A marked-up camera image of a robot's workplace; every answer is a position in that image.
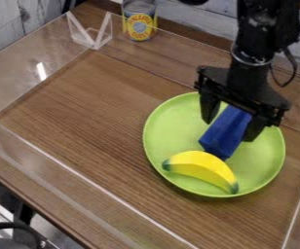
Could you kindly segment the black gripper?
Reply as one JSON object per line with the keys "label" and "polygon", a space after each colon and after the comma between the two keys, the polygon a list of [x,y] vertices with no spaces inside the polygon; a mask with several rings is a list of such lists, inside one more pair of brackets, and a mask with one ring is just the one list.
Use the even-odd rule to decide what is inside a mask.
{"label": "black gripper", "polygon": [[194,88],[199,93],[201,116],[209,125],[221,102],[252,115],[242,140],[253,142],[266,126],[280,125],[290,103],[269,84],[274,52],[252,54],[233,48],[227,68],[201,65]]}

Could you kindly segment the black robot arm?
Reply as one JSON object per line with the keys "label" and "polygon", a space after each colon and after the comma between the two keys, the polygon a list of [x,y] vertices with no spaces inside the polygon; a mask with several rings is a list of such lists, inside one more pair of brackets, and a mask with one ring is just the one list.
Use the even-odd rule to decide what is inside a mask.
{"label": "black robot arm", "polygon": [[252,142],[268,126],[281,123],[290,109],[268,79],[274,76],[274,55],[293,57],[289,46],[300,39],[300,0],[237,0],[237,27],[229,67],[201,66],[194,87],[205,123],[214,120],[222,102],[252,115],[242,133]]}

